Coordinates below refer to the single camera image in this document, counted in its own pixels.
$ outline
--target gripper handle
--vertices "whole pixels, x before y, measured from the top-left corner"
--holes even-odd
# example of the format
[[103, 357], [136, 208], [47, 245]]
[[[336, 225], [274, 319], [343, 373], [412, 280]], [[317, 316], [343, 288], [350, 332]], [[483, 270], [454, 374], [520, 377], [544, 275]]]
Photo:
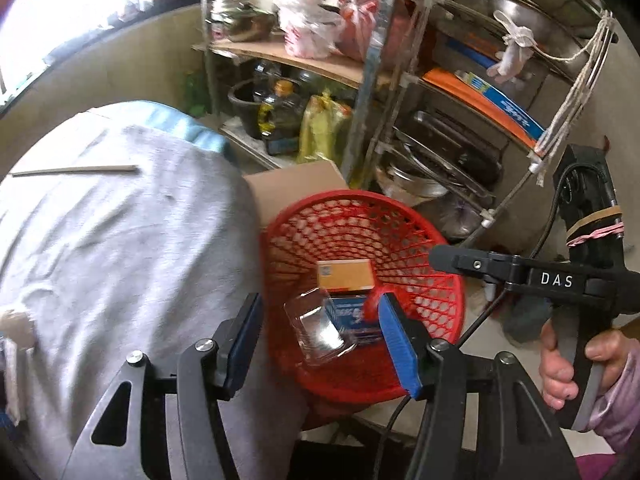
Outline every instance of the gripper handle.
[[551, 323], [558, 336], [560, 354], [573, 365], [574, 381], [578, 385], [578, 396], [566, 400], [556, 417], [562, 428], [584, 431], [604, 373], [602, 363], [587, 359], [584, 347], [591, 338], [611, 327], [611, 318], [593, 310], [581, 312], [576, 306], [555, 306]]

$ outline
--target black cable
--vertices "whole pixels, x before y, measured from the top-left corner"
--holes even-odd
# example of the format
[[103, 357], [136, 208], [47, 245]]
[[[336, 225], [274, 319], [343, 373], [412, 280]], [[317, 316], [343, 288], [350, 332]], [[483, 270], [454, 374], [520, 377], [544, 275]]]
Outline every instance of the black cable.
[[551, 210], [549, 211], [549, 216], [546, 219], [545, 230], [542, 232], [542, 235], [538, 239], [538, 243], [536, 244], [534, 249], [531, 251], [531, 254], [529, 255], [529, 258], [531, 260], [534, 260], [538, 256], [538, 253], [544, 246], [546, 239], [549, 238], [551, 229], [554, 226], [554, 221], [556, 220], [556, 214], [558, 213], [558, 208], [560, 207], [562, 183], [567, 178], [569, 173], [571, 173], [573, 170], [576, 170], [577, 168], [584, 168], [585, 170], [594, 171], [600, 178], [601, 184], [604, 184], [607, 181], [607, 176], [604, 174], [604, 172], [597, 166], [594, 166], [593, 164], [588, 164], [586, 162], [574, 162], [573, 164], [569, 164], [566, 168], [564, 168], [564, 171], [560, 174], [560, 178], [558, 179], [558, 186], [556, 187], [556, 192], [554, 193], [554, 199], [551, 202]]
[[482, 311], [482, 314], [478, 316], [478, 319], [476, 319], [471, 324], [471, 326], [465, 330], [465, 333], [463, 333], [463, 335], [461, 335], [456, 341], [456, 346], [458, 348], [460, 348], [464, 343], [466, 343], [466, 340], [469, 339], [473, 335], [473, 333], [478, 329], [478, 327], [482, 325], [482, 323], [484, 323], [484, 320], [487, 319], [494, 312], [494, 310], [500, 305], [500, 303], [502, 302], [502, 300], [506, 295], [507, 295], [507, 291], [503, 290], [500, 294], [498, 294], [498, 297], [495, 298], [495, 300], [493, 300], [491, 303], [487, 303], [484, 306], [484, 310]]
[[382, 456], [385, 452], [385, 442], [391, 434], [391, 430], [393, 429], [394, 424], [396, 423], [396, 419], [400, 415], [400, 412], [404, 410], [404, 407], [411, 400], [411, 396], [407, 395], [400, 401], [400, 404], [396, 406], [396, 409], [389, 418], [389, 422], [386, 424], [385, 431], [383, 431], [382, 435], [380, 435], [380, 440], [378, 441], [378, 450], [376, 451], [376, 459], [373, 463], [373, 476], [372, 480], [378, 480], [378, 476], [380, 475], [380, 466], [382, 465]]
[[[536, 246], [533, 248], [533, 250], [529, 254], [530, 260], [534, 260], [538, 256], [538, 254], [540, 253], [540, 250], [545, 245], [546, 239], [549, 238], [549, 234], [551, 233], [551, 229], [554, 225], [554, 221], [556, 220], [556, 214], [558, 213], [558, 208], [560, 206], [562, 183], [567, 178], [569, 173], [571, 173], [573, 170], [576, 170], [578, 168], [594, 171], [598, 175], [598, 178], [601, 181], [600, 183], [601, 185], [604, 185], [604, 183], [607, 181], [607, 176], [604, 174], [604, 172], [597, 166], [594, 166], [593, 164], [588, 164], [586, 162], [574, 162], [572, 164], [569, 164], [566, 168], [564, 168], [564, 170], [560, 174], [560, 178], [558, 179], [558, 186], [556, 187], [556, 192], [554, 193], [554, 199], [551, 202], [551, 211], [549, 212], [549, 216], [546, 219], [545, 229], [542, 231], [542, 234], [540, 235], [540, 238], [538, 239]], [[476, 319], [472, 323], [472, 325], [465, 330], [465, 333], [463, 333], [463, 335], [460, 336], [458, 341], [456, 341], [456, 346], [458, 348], [460, 348], [465, 342], [467, 342], [467, 340], [473, 335], [473, 333], [478, 329], [478, 327], [482, 325], [482, 323], [484, 323], [484, 320], [486, 320], [494, 312], [494, 310], [498, 308], [498, 306], [500, 305], [500, 303], [502, 302], [502, 300], [506, 295], [507, 295], [507, 291], [503, 290], [498, 295], [498, 297], [495, 298], [495, 300], [493, 300], [491, 303], [487, 303], [484, 306], [484, 310], [482, 311], [482, 314], [480, 314], [478, 319]]]

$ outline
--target small cardboard box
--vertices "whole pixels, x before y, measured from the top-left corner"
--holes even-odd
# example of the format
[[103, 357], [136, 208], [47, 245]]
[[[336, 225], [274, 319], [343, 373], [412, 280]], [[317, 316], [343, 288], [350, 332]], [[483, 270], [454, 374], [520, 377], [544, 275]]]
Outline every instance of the small cardboard box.
[[307, 196], [334, 189], [349, 189], [340, 171], [330, 160], [263, 171], [244, 179], [254, 192], [262, 229], [281, 211]]
[[382, 339], [382, 330], [377, 321], [364, 319], [364, 294], [332, 297], [327, 302], [327, 314], [335, 326], [340, 326], [356, 338], [359, 345], [375, 343]]
[[368, 291], [375, 285], [370, 260], [325, 260], [318, 262], [318, 286], [329, 292]]

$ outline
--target finger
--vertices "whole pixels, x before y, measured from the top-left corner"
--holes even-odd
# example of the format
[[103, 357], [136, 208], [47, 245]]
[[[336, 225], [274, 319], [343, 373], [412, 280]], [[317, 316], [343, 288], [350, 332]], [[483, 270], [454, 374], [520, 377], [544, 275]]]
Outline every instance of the finger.
[[616, 384], [620, 375], [622, 375], [622, 370], [625, 369], [625, 365], [626, 360], [619, 360], [613, 361], [605, 366], [604, 373], [602, 375], [602, 382], [600, 383], [600, 388], [598, 390], [600, 394], [607, 393], [610, 387]]
[[542, 398], [546, 402], [546, 405], [552, 407], [554, 410], [562, 410], [562, 407], [564, 406], [564, 400], [556, 399], [546, 392], [542, 392]]
[[628, 354], [628, 339], [620, 330], [607, 330], [591, 339], [584, 354], [592, 361], [625, 361]]
[[578, 396], [576, 383], [563, 383], [550, 377], [542, 378], [542, 389], [556, 399], [575, 399]]
[[540, 376], [568, 383], [574, 377], [574, 368], [558, 350], [549, 351], [543, 348], [540, 351]]
[[547, 350], [555, 350], [558, 346], [558, 338], [556, 337], [554, 328], [551, 326], [551, 320], [542, 326], [540, 341], [542, 341], [542, 346]]

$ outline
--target wooden shelf board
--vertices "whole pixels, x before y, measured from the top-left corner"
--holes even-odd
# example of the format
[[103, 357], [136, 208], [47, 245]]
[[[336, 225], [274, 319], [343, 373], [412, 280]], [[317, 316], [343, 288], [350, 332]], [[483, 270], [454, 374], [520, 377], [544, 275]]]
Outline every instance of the wooden shelf board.
[[[352, 88], [358, 88], [362, 83], [363, 64], [346, 56], [332, 55], [327, 59], [302, 59], [293, 57], [284, 50], [284, 38], [275, 37], [269, 41], [255, 41], [250, 43], [233, 43], [229, 40], [216, 41], [209, 45], [211, 50], [227, 50], [243, 56], [260, 57], [280, 63], [293, 65], [303, 70], [309, 70], [319, 75], [333, 79]], [[382, 73], [378, 77], [378, 85], [382, 86], [391, 81], [390, 75]]]

